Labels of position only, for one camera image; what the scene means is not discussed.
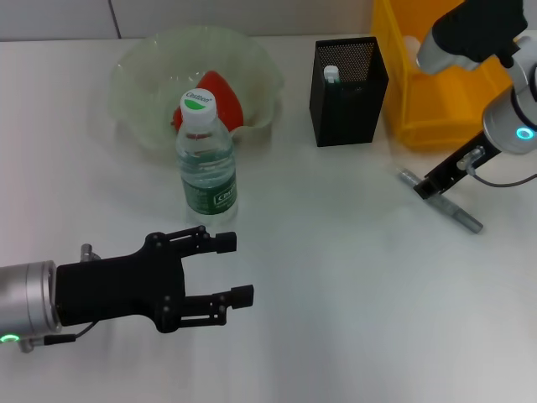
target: yellow container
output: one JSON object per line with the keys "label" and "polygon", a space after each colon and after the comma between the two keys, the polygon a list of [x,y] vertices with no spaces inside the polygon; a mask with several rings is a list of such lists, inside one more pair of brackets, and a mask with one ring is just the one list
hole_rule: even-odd
{"label": "yellow container", "polygon": [[460,0],[375,0],[373,35],[389,75],[384,113],[395,138],[416,151],[453,149],[482,130],[483,109],[511,85],[496,58],[475,71],[455,66],[436,76],[411,62],[404,37],[423,42]]}

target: black mesh pen holder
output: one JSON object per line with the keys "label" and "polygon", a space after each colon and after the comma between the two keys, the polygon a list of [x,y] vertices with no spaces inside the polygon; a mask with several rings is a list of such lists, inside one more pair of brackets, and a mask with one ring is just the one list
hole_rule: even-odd
{"label": "black mesh pen holder", "polygon": [[[328,65],[339,69],[339,82],[325,80]],[[371,143],[387,85],[375,38],[318,41],[310,95],[317,146]]]}

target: water bottle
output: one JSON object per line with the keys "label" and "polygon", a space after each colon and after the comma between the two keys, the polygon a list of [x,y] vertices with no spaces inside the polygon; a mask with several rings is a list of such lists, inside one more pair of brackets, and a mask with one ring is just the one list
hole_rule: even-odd
{"label": "water bottle", "polygon": [[232,137],[218,118],[215,97],[196,88],[180,102],[183,123],[177,150],[186,203],[193,218],[218,225],[237,213]]}

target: translucent bowl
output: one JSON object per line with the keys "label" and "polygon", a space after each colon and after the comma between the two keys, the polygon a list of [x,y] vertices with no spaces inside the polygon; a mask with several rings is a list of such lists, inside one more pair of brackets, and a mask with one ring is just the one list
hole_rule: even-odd
{"label": "translucent bowl", "polygon": [[150,149],[174,147],[171,126],[181,96],[207,71],[217,71],[235,91],[244,126],[234,136],[272,122],[284,78],[267,51],[230,29],[194,26],[141,40],[112,72],[109,111]]}

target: table surface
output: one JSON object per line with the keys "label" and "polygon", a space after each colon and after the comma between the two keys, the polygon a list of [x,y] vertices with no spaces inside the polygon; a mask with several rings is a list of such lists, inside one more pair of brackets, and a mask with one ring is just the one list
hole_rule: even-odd
{"label": "table surface", "polygon": [[[225,327],[169,335],[142,317],[70,345],[0,348],[2,401],[42,403],[535,402],[537,183],[451,197],[471,235],[394,176],[441,156],[372,144],[318,149],[310,113],[317,37],[261,38],[284,73],[272,137],[237,147],[238,251],[185,261],[187,292],[254,284]],[[185,228],[178,172],[107,115],[110,71],[134,40],[0,44],[0,266],[130,254]],[[537,171],[530,156],[482,168]]]}

